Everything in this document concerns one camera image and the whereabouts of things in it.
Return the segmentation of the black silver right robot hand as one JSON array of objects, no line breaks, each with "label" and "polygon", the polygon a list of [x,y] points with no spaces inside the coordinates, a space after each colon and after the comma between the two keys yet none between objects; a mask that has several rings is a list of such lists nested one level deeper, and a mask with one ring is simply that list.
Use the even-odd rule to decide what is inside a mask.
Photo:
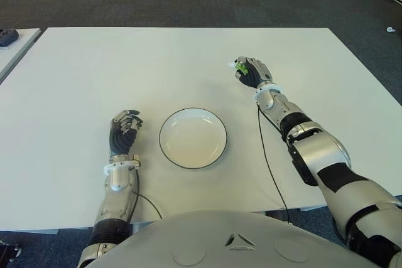
[{"label": "black silver right robot hand", "polygon": [[248,87],[258,88],[264,82],[273,81],[267,66],[258,59],[240,56],[234,61],[234,66],[235,77]]}]

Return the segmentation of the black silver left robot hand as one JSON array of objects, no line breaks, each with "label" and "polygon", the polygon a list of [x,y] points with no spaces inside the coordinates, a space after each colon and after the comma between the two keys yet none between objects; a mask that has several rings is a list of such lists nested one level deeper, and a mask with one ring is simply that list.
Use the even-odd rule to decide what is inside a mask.
[{"label": "black silver left robot hand", "polygon": [[143,124],[139,115],[140,111],[126,109],[112,118],[109,130],[111,156],[129,154],[129,150]]}]

